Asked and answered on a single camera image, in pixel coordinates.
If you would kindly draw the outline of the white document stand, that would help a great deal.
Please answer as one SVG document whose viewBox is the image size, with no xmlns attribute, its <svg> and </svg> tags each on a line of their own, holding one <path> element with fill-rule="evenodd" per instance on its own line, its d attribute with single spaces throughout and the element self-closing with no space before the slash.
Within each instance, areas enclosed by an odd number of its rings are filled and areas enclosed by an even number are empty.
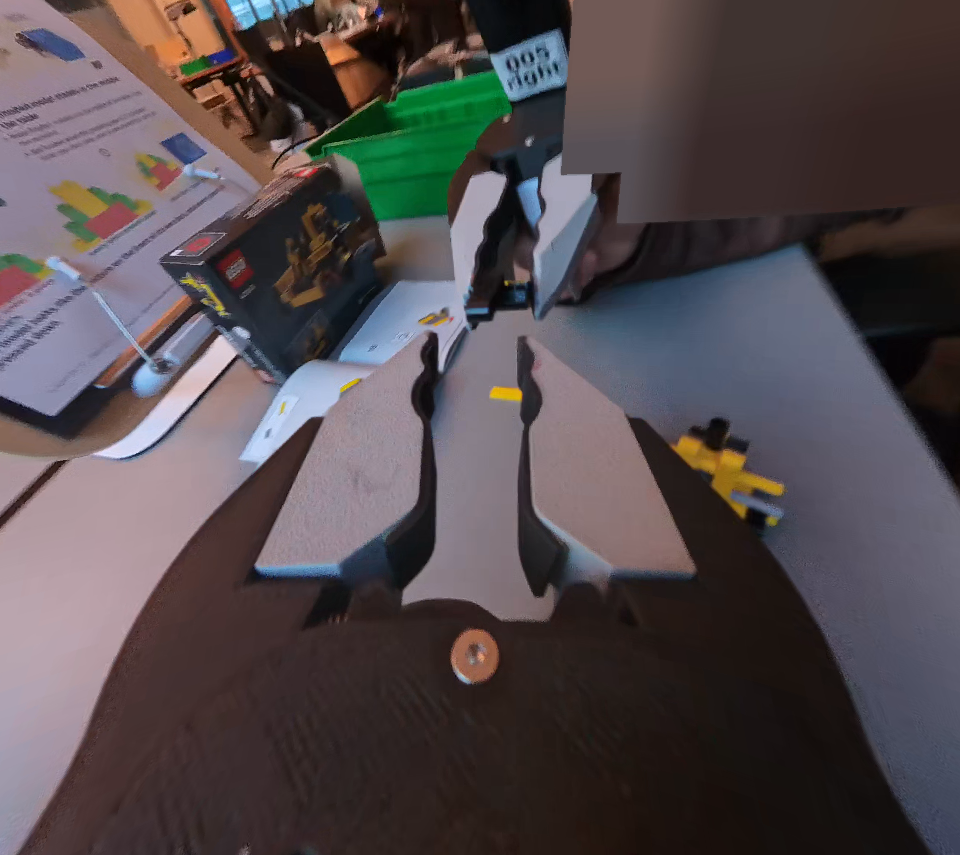
<svg viewBox="0 0 960 855">
<path fill-rule="evenodd" d="M 60 257 L 50 256 L 45 261 L 47 268 L 64 278 L 72 288 L 81 288 L 90 294 L 129 344 L 129 349 L 102 372 L 89 392 L 78 396 L 64 409 L 48 429 L 21 429 L 18 442 L 21 456 L 65 462 L 113 446 L 141 423 L 148 409 L 181 377 L 182 370 L 208 337 L 206 334 L 184 334 L 190 326 L 188 319 L 198 308 L 162 268 L 156 271 L 156 276 L 165 288 L 150 303 L 150 309 L 160 307 L 164 312 L 139 335 L 132 333 L 124 316 L 107 299 L 102 286 L 113 270 L 121 270 L 141 255 L 152 253 L 153 248 L 165 241 L 166 233 L 181 229 L 182 222 L 191 219 L 193 210 L 203 207 L 216 193 L 231 191 L 240 199 L 246 199 L 255 192 L 249 177 L 238 180 L 232 173 L 224 172 L 222 165 L 214 165 L 210 158 L 186 164 L 180 179 L 189 187 L 209 182 L 215 183 L 217 188 L 200 198 L 189 211 L 162 225 L 154 235 L 142 238 L 120 261 L 109 265 L 101 274 L 84 273 Z"/>
</svg>

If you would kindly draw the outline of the person's right forearm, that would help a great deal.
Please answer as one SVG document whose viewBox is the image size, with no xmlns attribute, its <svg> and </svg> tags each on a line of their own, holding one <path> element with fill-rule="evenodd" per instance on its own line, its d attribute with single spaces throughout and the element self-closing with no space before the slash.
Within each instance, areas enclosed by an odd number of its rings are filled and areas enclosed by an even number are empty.
<svg viewBox="0 0 960 855">
<path fill-rule="evenodd" d="M 660 281 L 808 243 L 856 225 L 901 219 L 906 208 L 861 213 L 768 215 L 607 225 L 586 250 L 568 298 L 589 300 L 617 286 Z"/>
</svg>

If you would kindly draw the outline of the printed instruction poster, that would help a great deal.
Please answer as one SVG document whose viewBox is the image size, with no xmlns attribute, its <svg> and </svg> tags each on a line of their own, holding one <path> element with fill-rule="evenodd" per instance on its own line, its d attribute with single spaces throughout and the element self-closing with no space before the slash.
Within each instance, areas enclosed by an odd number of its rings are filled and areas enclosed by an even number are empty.
<svg viewBox="0 0 960 855">
<path fill-rule="evenodd" d="M 265 176 L 45 0 L 1 0 L 2 402 L 65 417 L 183 300 L 161 260 Z"/>
</svg>

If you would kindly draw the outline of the black lego box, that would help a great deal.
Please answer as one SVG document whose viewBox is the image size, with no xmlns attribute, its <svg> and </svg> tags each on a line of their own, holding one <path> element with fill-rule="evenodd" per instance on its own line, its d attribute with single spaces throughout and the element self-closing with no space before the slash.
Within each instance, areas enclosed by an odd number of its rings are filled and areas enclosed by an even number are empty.
<svg viewBox="0 0 960 855">
<path fill-rule="evenodd" d="M 382 291 L 379 225 L 350 160 L 274 178 L 167 253 L 164 271 L 261 377 L 332 357 Z"/>
</svg>

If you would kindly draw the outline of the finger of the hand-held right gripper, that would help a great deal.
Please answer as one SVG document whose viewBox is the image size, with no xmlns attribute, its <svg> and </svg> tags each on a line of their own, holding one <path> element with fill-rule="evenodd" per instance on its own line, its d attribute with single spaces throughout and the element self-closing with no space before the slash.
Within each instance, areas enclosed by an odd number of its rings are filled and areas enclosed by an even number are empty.
<svg viewBox="0 0 960 855">
<path fill-rule="evenodd" d="M 558 154 L 538 180 L 521 184 L 521 210 L 532 233 L 530 278 L 534 318 L 541 321 L 566 297 L 580 297 L 582 262 L 599 228 L 590 174 L 564 174 Z"/>
<path fill-rule="evenodd" d="M 489 170 L 467 180 L 450 225 L 454 282 L 463 314 L 468 296 L 479 287 L 496 280 L 528 281 L 517 278 L 515 271 L 522 214 L 517 191 L 505 174 Z"/>
</svg>

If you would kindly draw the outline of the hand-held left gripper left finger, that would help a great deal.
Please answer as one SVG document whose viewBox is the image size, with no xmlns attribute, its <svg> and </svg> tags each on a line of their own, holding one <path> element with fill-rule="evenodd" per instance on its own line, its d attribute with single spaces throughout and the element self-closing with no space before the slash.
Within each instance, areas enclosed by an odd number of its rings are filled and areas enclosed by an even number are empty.
<svg viewBox="0 0 960 855">
<path fill-rule="evenodd" d="M 439 374 L 438 335 L 422 333 L 303 425 L 314 435 L 302 455 L 289 439 L 255 471 L 282 492 L 259 577 L 414 582 L 436 543 Z"/>
</svg>

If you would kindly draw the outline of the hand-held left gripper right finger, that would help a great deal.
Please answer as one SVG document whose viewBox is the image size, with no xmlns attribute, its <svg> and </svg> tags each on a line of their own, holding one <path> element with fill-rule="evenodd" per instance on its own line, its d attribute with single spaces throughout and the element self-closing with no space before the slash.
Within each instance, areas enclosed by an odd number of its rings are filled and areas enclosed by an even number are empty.
<svg viewBox="0 0 960 855">
<path fill-rule="evenodd" d="M 517 342 L 518 551 L 534 597 L 694 579 L 696 564 L 626 412 L 534 338 Z"/>
</svg>

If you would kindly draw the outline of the green plastic bin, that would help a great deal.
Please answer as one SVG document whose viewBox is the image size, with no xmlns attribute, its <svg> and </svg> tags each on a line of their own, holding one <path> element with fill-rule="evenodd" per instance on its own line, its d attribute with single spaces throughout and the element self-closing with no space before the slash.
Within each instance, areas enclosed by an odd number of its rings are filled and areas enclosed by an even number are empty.
<svg viewBox="0 0 960 855">
<path fill-rule="evenodd" d="M 340 155 L 359 171 L 378 222 L 438 217 L 448 211 L 452 177 L 512 105 L 492 70 L 375 99 L 303 151 Z"/>
</svg>

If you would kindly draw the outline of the black and yellow lego piece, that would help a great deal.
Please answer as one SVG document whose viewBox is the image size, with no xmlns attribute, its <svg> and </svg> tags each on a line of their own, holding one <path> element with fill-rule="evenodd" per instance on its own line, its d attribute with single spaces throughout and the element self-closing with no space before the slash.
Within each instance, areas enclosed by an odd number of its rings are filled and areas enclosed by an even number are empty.
<svg viewBox="0 0 960 855">
<path fill-rule="evenodd" d="M 498 313 L 532 309 L 533 285 L 529 281 L 495 280 L 472 291 L 464 302 L 464 316 L 471 329 L 492 321 Z"/>
</svg>

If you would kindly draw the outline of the yellow lego assembly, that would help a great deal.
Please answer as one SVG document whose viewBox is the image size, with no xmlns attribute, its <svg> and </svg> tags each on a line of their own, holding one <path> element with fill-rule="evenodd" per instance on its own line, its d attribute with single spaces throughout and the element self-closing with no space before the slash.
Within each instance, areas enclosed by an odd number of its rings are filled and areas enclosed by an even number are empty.
<svg viewBox="0 0 960 855">
<path fill-rule="evenodd" d="M 672 450 L 759 536 L 780 525 L 783 483 L 755 473 L 748 465 L 750 442 L 734 435 L 731 423 L 714 417 L 692 426 Z"/>
</svg>

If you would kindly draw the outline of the lego instruction booklet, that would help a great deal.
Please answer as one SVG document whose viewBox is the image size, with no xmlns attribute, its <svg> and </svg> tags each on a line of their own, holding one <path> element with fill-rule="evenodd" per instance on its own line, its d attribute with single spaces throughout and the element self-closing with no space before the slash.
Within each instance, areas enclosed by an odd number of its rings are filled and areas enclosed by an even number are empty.
<svg viewBox="0 0 960 855">
<path fill-rule="evenodd" d="M 332 359 L 308 361 L 282 383 L 240 461 L 262 465 L 306 422 L 325 417 L 343 394 L 421 335 L 437 335 L 438 370 L 445 373 L 469 330 L 454 282 L 390 285 Z"/>
</svg>

